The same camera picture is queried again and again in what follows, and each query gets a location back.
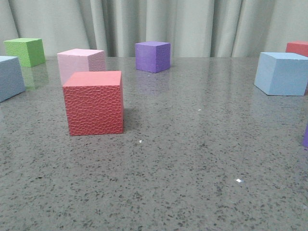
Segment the countertop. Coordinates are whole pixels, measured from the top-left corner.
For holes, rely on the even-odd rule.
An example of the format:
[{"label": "countertop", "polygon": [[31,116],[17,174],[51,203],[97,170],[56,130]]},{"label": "countertop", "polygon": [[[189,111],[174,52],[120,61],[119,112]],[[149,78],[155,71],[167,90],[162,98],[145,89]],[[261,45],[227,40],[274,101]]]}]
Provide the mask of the countertop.
[{"label": "countertop", "polygon": [[121,70],[124,133],[69,136],[55,57],[0,103],[0,230],[304,231],[308,98],[254,86],[258,58]]}]

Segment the light blue cube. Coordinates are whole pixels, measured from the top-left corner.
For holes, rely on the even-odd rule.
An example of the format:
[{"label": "light blue cube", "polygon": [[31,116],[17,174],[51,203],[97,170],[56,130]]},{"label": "light blue cube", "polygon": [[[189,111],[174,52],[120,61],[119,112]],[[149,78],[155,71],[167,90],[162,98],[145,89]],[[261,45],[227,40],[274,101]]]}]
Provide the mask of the light blue cube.
[{"label": "light blue cube", "polygon": [[303,96],[308,83],[308,57],[262,52],[255,85],[267,95]]},{"label": "light blue cube", "polygon": [[0,102],[25,90],[18,57],[0,56]]}]

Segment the cube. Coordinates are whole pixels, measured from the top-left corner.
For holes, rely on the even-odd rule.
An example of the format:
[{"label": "cube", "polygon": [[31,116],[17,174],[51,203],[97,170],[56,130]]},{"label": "cube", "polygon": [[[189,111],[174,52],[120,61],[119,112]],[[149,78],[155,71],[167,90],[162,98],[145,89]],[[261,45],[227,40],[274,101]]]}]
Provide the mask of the cube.
[{"label": "cube", "polygon": [[17,56],[21,66],[32,67],[46,62],[41,38],[16,38],[4,41],[7,55]]},{"label": "cube", "polygon": [[306,126],[303,142],[302,142],[304,147],[308,147],[308,124]]},{"label": "cube", "polygon": [[260,54],[255,85],[267,95],[303,96],[307,82],[307,57],[295,53]]},{"label": "cube", "polygon": [[0,56],[0,102],[25,90],[18,57]]},{"label": "cube", "polygon": [[308,42],[294,41],[288,42],[285,52],[301,54],[308,57]]},{"label": "cube", "polygon": [[171,44],[168,42],[140,42],[135,44],[136,69],[158,73],[170,68]]},{"label": "cube", "polygon": [[105,52],[101,50],[72,49],[58,53],[62,85],[74,72],[105,71]]},{"label": "cube", "polygon": [[71,136],[123,132],[121,71],[75,72],[63,85]]}]

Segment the gray curtain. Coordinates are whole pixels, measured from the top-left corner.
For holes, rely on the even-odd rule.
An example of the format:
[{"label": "gray curtain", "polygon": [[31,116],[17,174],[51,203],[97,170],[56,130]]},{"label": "gray curtain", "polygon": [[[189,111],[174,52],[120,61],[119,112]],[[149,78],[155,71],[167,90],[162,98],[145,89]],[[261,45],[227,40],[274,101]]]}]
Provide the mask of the gray curtain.
[{"label": "gray curtain", "polygon": [[308,0],[0,0],[4,40],[42,38],[46,56],[73,48],[134,56],[167,41],[174,57],[247,57],[308,40]]}]

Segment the textured red cube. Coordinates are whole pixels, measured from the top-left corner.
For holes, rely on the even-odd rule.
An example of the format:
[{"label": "textured red cube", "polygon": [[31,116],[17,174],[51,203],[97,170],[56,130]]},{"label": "textured red cube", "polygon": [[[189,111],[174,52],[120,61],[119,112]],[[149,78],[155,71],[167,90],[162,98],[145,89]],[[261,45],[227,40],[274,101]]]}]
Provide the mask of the textured red cube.
[{"label": "textured red cube", "polygon": [[308,57],[308,42],[294,41],[288,42],[285,52],[301,54]]},{"label": "textured red cube", "polygon": [[123,133],[121,71],[75,72],[63,85],[71,136]]}]

